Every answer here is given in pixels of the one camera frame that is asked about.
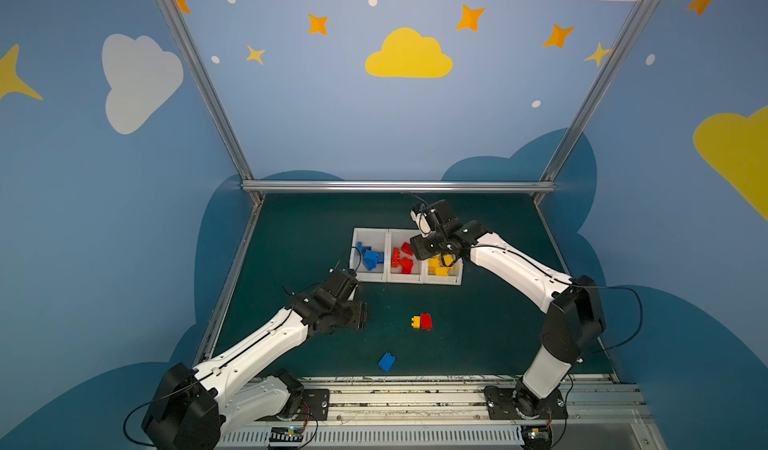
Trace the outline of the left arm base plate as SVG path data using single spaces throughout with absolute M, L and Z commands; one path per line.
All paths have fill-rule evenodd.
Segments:
M 304 421 L 309 418 L 325 421 L 328 418 L 329 406 L 328 389 L 305 388 L 301 393 L 291 394 L 276 415 L 264 417 L 264 420 Z

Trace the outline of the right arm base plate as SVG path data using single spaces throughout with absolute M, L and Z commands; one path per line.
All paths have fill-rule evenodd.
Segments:
M 568 417 L 565 397 L 559 389 L 546 398 L 539 398 L 524 386 L 486 386 L 483 395 L 491 420 L 549 420 Z

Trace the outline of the blue lego brick top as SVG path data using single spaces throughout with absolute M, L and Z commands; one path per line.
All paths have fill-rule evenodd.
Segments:
M 366 270 L 369 272 L 372 272 L 376 269 L 376 267 L 379 265 L 377 263 L 377 252 L 373 251 L 373 255 L 369 254 L 367 256 L 363 256 L 363 265 L 365 266 Z

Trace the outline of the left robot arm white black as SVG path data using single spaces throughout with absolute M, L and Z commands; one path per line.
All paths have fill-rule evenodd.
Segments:
M 304 387 L 285 370 L 253 379 L 283 354 L 317 333 L 361 329 L 367 304 L 356 300 L 324 308 L 301 297 L 221 354 L 189 368 L 180 363 L 162 377 L 141 428 L 157 449 L 213 449 L 221 437 L 267 417 L 303 417 Z

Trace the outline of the blue lego brick bottom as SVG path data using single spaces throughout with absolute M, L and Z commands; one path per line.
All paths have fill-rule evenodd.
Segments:
M 386 352 L 380 358 L 378 362 L 378 367 L 385 372 L 389 372 L 392 369 L 395 362 L 396 362 L 396 357 L 392 353 Z

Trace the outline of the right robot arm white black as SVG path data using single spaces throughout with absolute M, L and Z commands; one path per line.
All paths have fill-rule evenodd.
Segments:
M 419 260 L 452 256 L 504 280 L 545 315 L 540 348 L 518 385 L 532 400 L 544 400 L 606 329 L 599 291 L 587 277 L 555 271 L 508 244 L 476 221 L 419 223 L 411 239 Z

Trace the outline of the long red lego brick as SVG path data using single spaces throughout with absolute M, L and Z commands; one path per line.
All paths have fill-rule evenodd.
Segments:
M 401 262 L 400 249 L 394 248 L 391 256 L 391 267 L 398 268 L 400 266 L 400 262 Z

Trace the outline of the red lego brick low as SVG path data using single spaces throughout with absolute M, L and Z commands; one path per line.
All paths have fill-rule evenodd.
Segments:
M 413 261 L 409 258 L 402 258 L 400 260 L 399 266 L 401 269 L 401 273 L 404 275 L 411 274 L 413 269 Z

